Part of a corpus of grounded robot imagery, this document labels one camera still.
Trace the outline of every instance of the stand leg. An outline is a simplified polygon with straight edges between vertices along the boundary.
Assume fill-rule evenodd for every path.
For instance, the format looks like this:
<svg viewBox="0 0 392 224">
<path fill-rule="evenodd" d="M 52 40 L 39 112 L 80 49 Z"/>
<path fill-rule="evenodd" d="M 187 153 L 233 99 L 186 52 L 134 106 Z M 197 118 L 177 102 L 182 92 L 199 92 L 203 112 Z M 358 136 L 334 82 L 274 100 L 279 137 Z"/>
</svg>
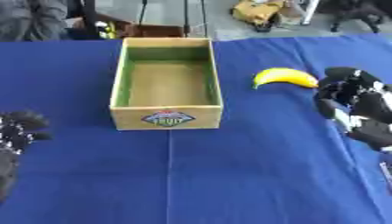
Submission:
<svg viewBox="0 0 392 224">
<path fill-rule="evenodd" d="M 317 6 L 319 5 L 320 0 L 311 0 L 306 8 L 306 12 L 304 14 L 304 20 L 302 21 L 302 25 L 308 25 L 314 15 L 314 12 L 317 9 Z"/>
</svg>

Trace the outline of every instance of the box label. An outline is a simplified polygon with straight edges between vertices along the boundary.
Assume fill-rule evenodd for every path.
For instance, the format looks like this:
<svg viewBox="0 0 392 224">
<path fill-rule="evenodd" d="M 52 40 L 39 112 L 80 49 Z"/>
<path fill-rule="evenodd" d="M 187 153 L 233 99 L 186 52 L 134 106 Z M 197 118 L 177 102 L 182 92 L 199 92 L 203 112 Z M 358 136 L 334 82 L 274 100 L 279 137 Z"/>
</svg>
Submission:
<svg viewBox="0 0 392 224">
<path fill-rule="evenodd" d="M 142 121 L 144 122 L 153 123 L 157 126 L 166 128 L 174 127 L 181 123 L 187 123 L 192 120 L 195 120 L 195 118 L 190 115 L 171 110 L 162 110 L 154 113 L 153 115 L 147 115 L 142 118 Z"/>
</svg>

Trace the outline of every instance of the wooden box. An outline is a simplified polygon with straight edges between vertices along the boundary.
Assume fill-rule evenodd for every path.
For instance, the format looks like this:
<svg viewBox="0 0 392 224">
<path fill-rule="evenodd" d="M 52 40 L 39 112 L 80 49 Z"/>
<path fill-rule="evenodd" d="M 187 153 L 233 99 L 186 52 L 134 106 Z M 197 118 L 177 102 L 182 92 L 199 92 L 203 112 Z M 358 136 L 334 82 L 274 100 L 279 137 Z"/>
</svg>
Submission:
<svg viewBox="0 0 392 224">
<path fill-rule="evenodd" d="M 110 110 L 119 130 L 219 128 L 221 89 L 208 38 L 126 38 Z"/>
</svg>

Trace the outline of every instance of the blue tablecloth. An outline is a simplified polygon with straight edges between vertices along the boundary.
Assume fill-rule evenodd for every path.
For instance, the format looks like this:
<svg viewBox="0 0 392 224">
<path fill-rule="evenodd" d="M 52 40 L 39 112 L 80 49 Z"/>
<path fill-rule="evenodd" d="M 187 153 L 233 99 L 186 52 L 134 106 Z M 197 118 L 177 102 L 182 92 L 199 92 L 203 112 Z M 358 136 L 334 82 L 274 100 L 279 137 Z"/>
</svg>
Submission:
<svg viewBox="0 0 392 224">
<path fill-rule="evenodd" d="M 291 84 L 250 88 L 293 67 L 368 70 L 392 83 L 392 45 L 374 35 L 215 42 L 220 129 L 116 131 L 119 41 L 2 43 L 1 111 L 33 109 L 54 139 L 21 157 L 2 224 L 391 223 L 380 155 L 342 136 Z"/>
</svg>

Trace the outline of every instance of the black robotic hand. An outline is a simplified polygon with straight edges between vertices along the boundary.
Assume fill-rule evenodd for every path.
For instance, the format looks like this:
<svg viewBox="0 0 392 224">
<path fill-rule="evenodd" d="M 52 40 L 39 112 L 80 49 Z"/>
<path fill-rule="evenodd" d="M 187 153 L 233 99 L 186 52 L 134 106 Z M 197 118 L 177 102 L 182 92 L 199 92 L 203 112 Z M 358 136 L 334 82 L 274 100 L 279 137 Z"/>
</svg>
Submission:
<svg viewBox="0 0 392 224">
<path fill-rule="evenodd" d="M 18 156 L 32 142 L 51 138 L 45 132 L 34 132 L 47 125 L 42 115 L 31 111 L 0 114 L 0 202 L 15 181 Z"/>
<path fill-rule="evenodd" d="M 341 124 L 349 137 L 376 151 L 392 151 L 392 86 L 351 67 L 331 67 L 325 73 L 314 97 L 318 111 Z"/>
</svg>

